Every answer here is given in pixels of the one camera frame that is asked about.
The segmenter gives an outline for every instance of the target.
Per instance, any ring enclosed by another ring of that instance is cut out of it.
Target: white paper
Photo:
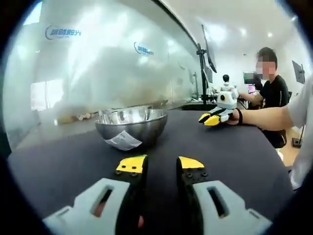
[[[104,140],[104,141],[110,145],[113,145],[115,148],[118,148],[123,151],[131,150],[142,144],[141,141],[132,137],[126,131],[122,131],[117,136],[113,137],[112,139]]]

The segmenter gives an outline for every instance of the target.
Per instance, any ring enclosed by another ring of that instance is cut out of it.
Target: computer monitor
[[[245,84],[254,84],[253,74],[254,72],[244,72]]]
[[[296,62],[292,61],[294,73],[295,73],[295,79],[297,82],[304,84],[305,83],[305,77],[304,77],[304,70],[302,66],[297,64]]]
[[[204,66],[204,71],[206,75],[206,79],[209,83],[213,83],[213,73],[212,70],[208,66]]]
[[[206,38],[207,32],[204,30],[204,25],[201,24],[201,26],[202,26],[202,32],[203,32],[204,40],[205,40],[207,60],[209,62],[209,65],[210,65],[211,69],[214,72],[217,72],[216,71],[216,62],[215,62],[213,45],[210,43],[210,41],[208,41],[209,39]]]

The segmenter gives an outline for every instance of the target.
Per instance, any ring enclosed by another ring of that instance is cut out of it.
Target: black wristband
[[[237,109],[238,110],[238,113],[239,113],[239,121],[238,121],[238,124],[242,124],[243,123],[243,114],[242,112],[240,111],[240,109]]]

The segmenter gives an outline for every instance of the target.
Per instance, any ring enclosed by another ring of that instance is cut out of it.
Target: dark tabletop
[[[122,152],[107,145],[97,131],[18,149],[9,165],[22,192],[44,218],[66,205],[93,183],[108,177],[125,157],[148,154],[144,205],[149,233],[180,231],[176,158],[201,161],[209,179],[220,180],[268,219],[292,196],[288,173],[276,150],[252,126],[205,127],[203,111],[169,111],[156,145],[146,151]]]

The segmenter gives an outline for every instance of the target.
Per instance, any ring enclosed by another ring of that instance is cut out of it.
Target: metal bowl
[[[103,114],[95,125],[106,143],[127,151],[155,143],[166,122],[164,110],[134,108]]]

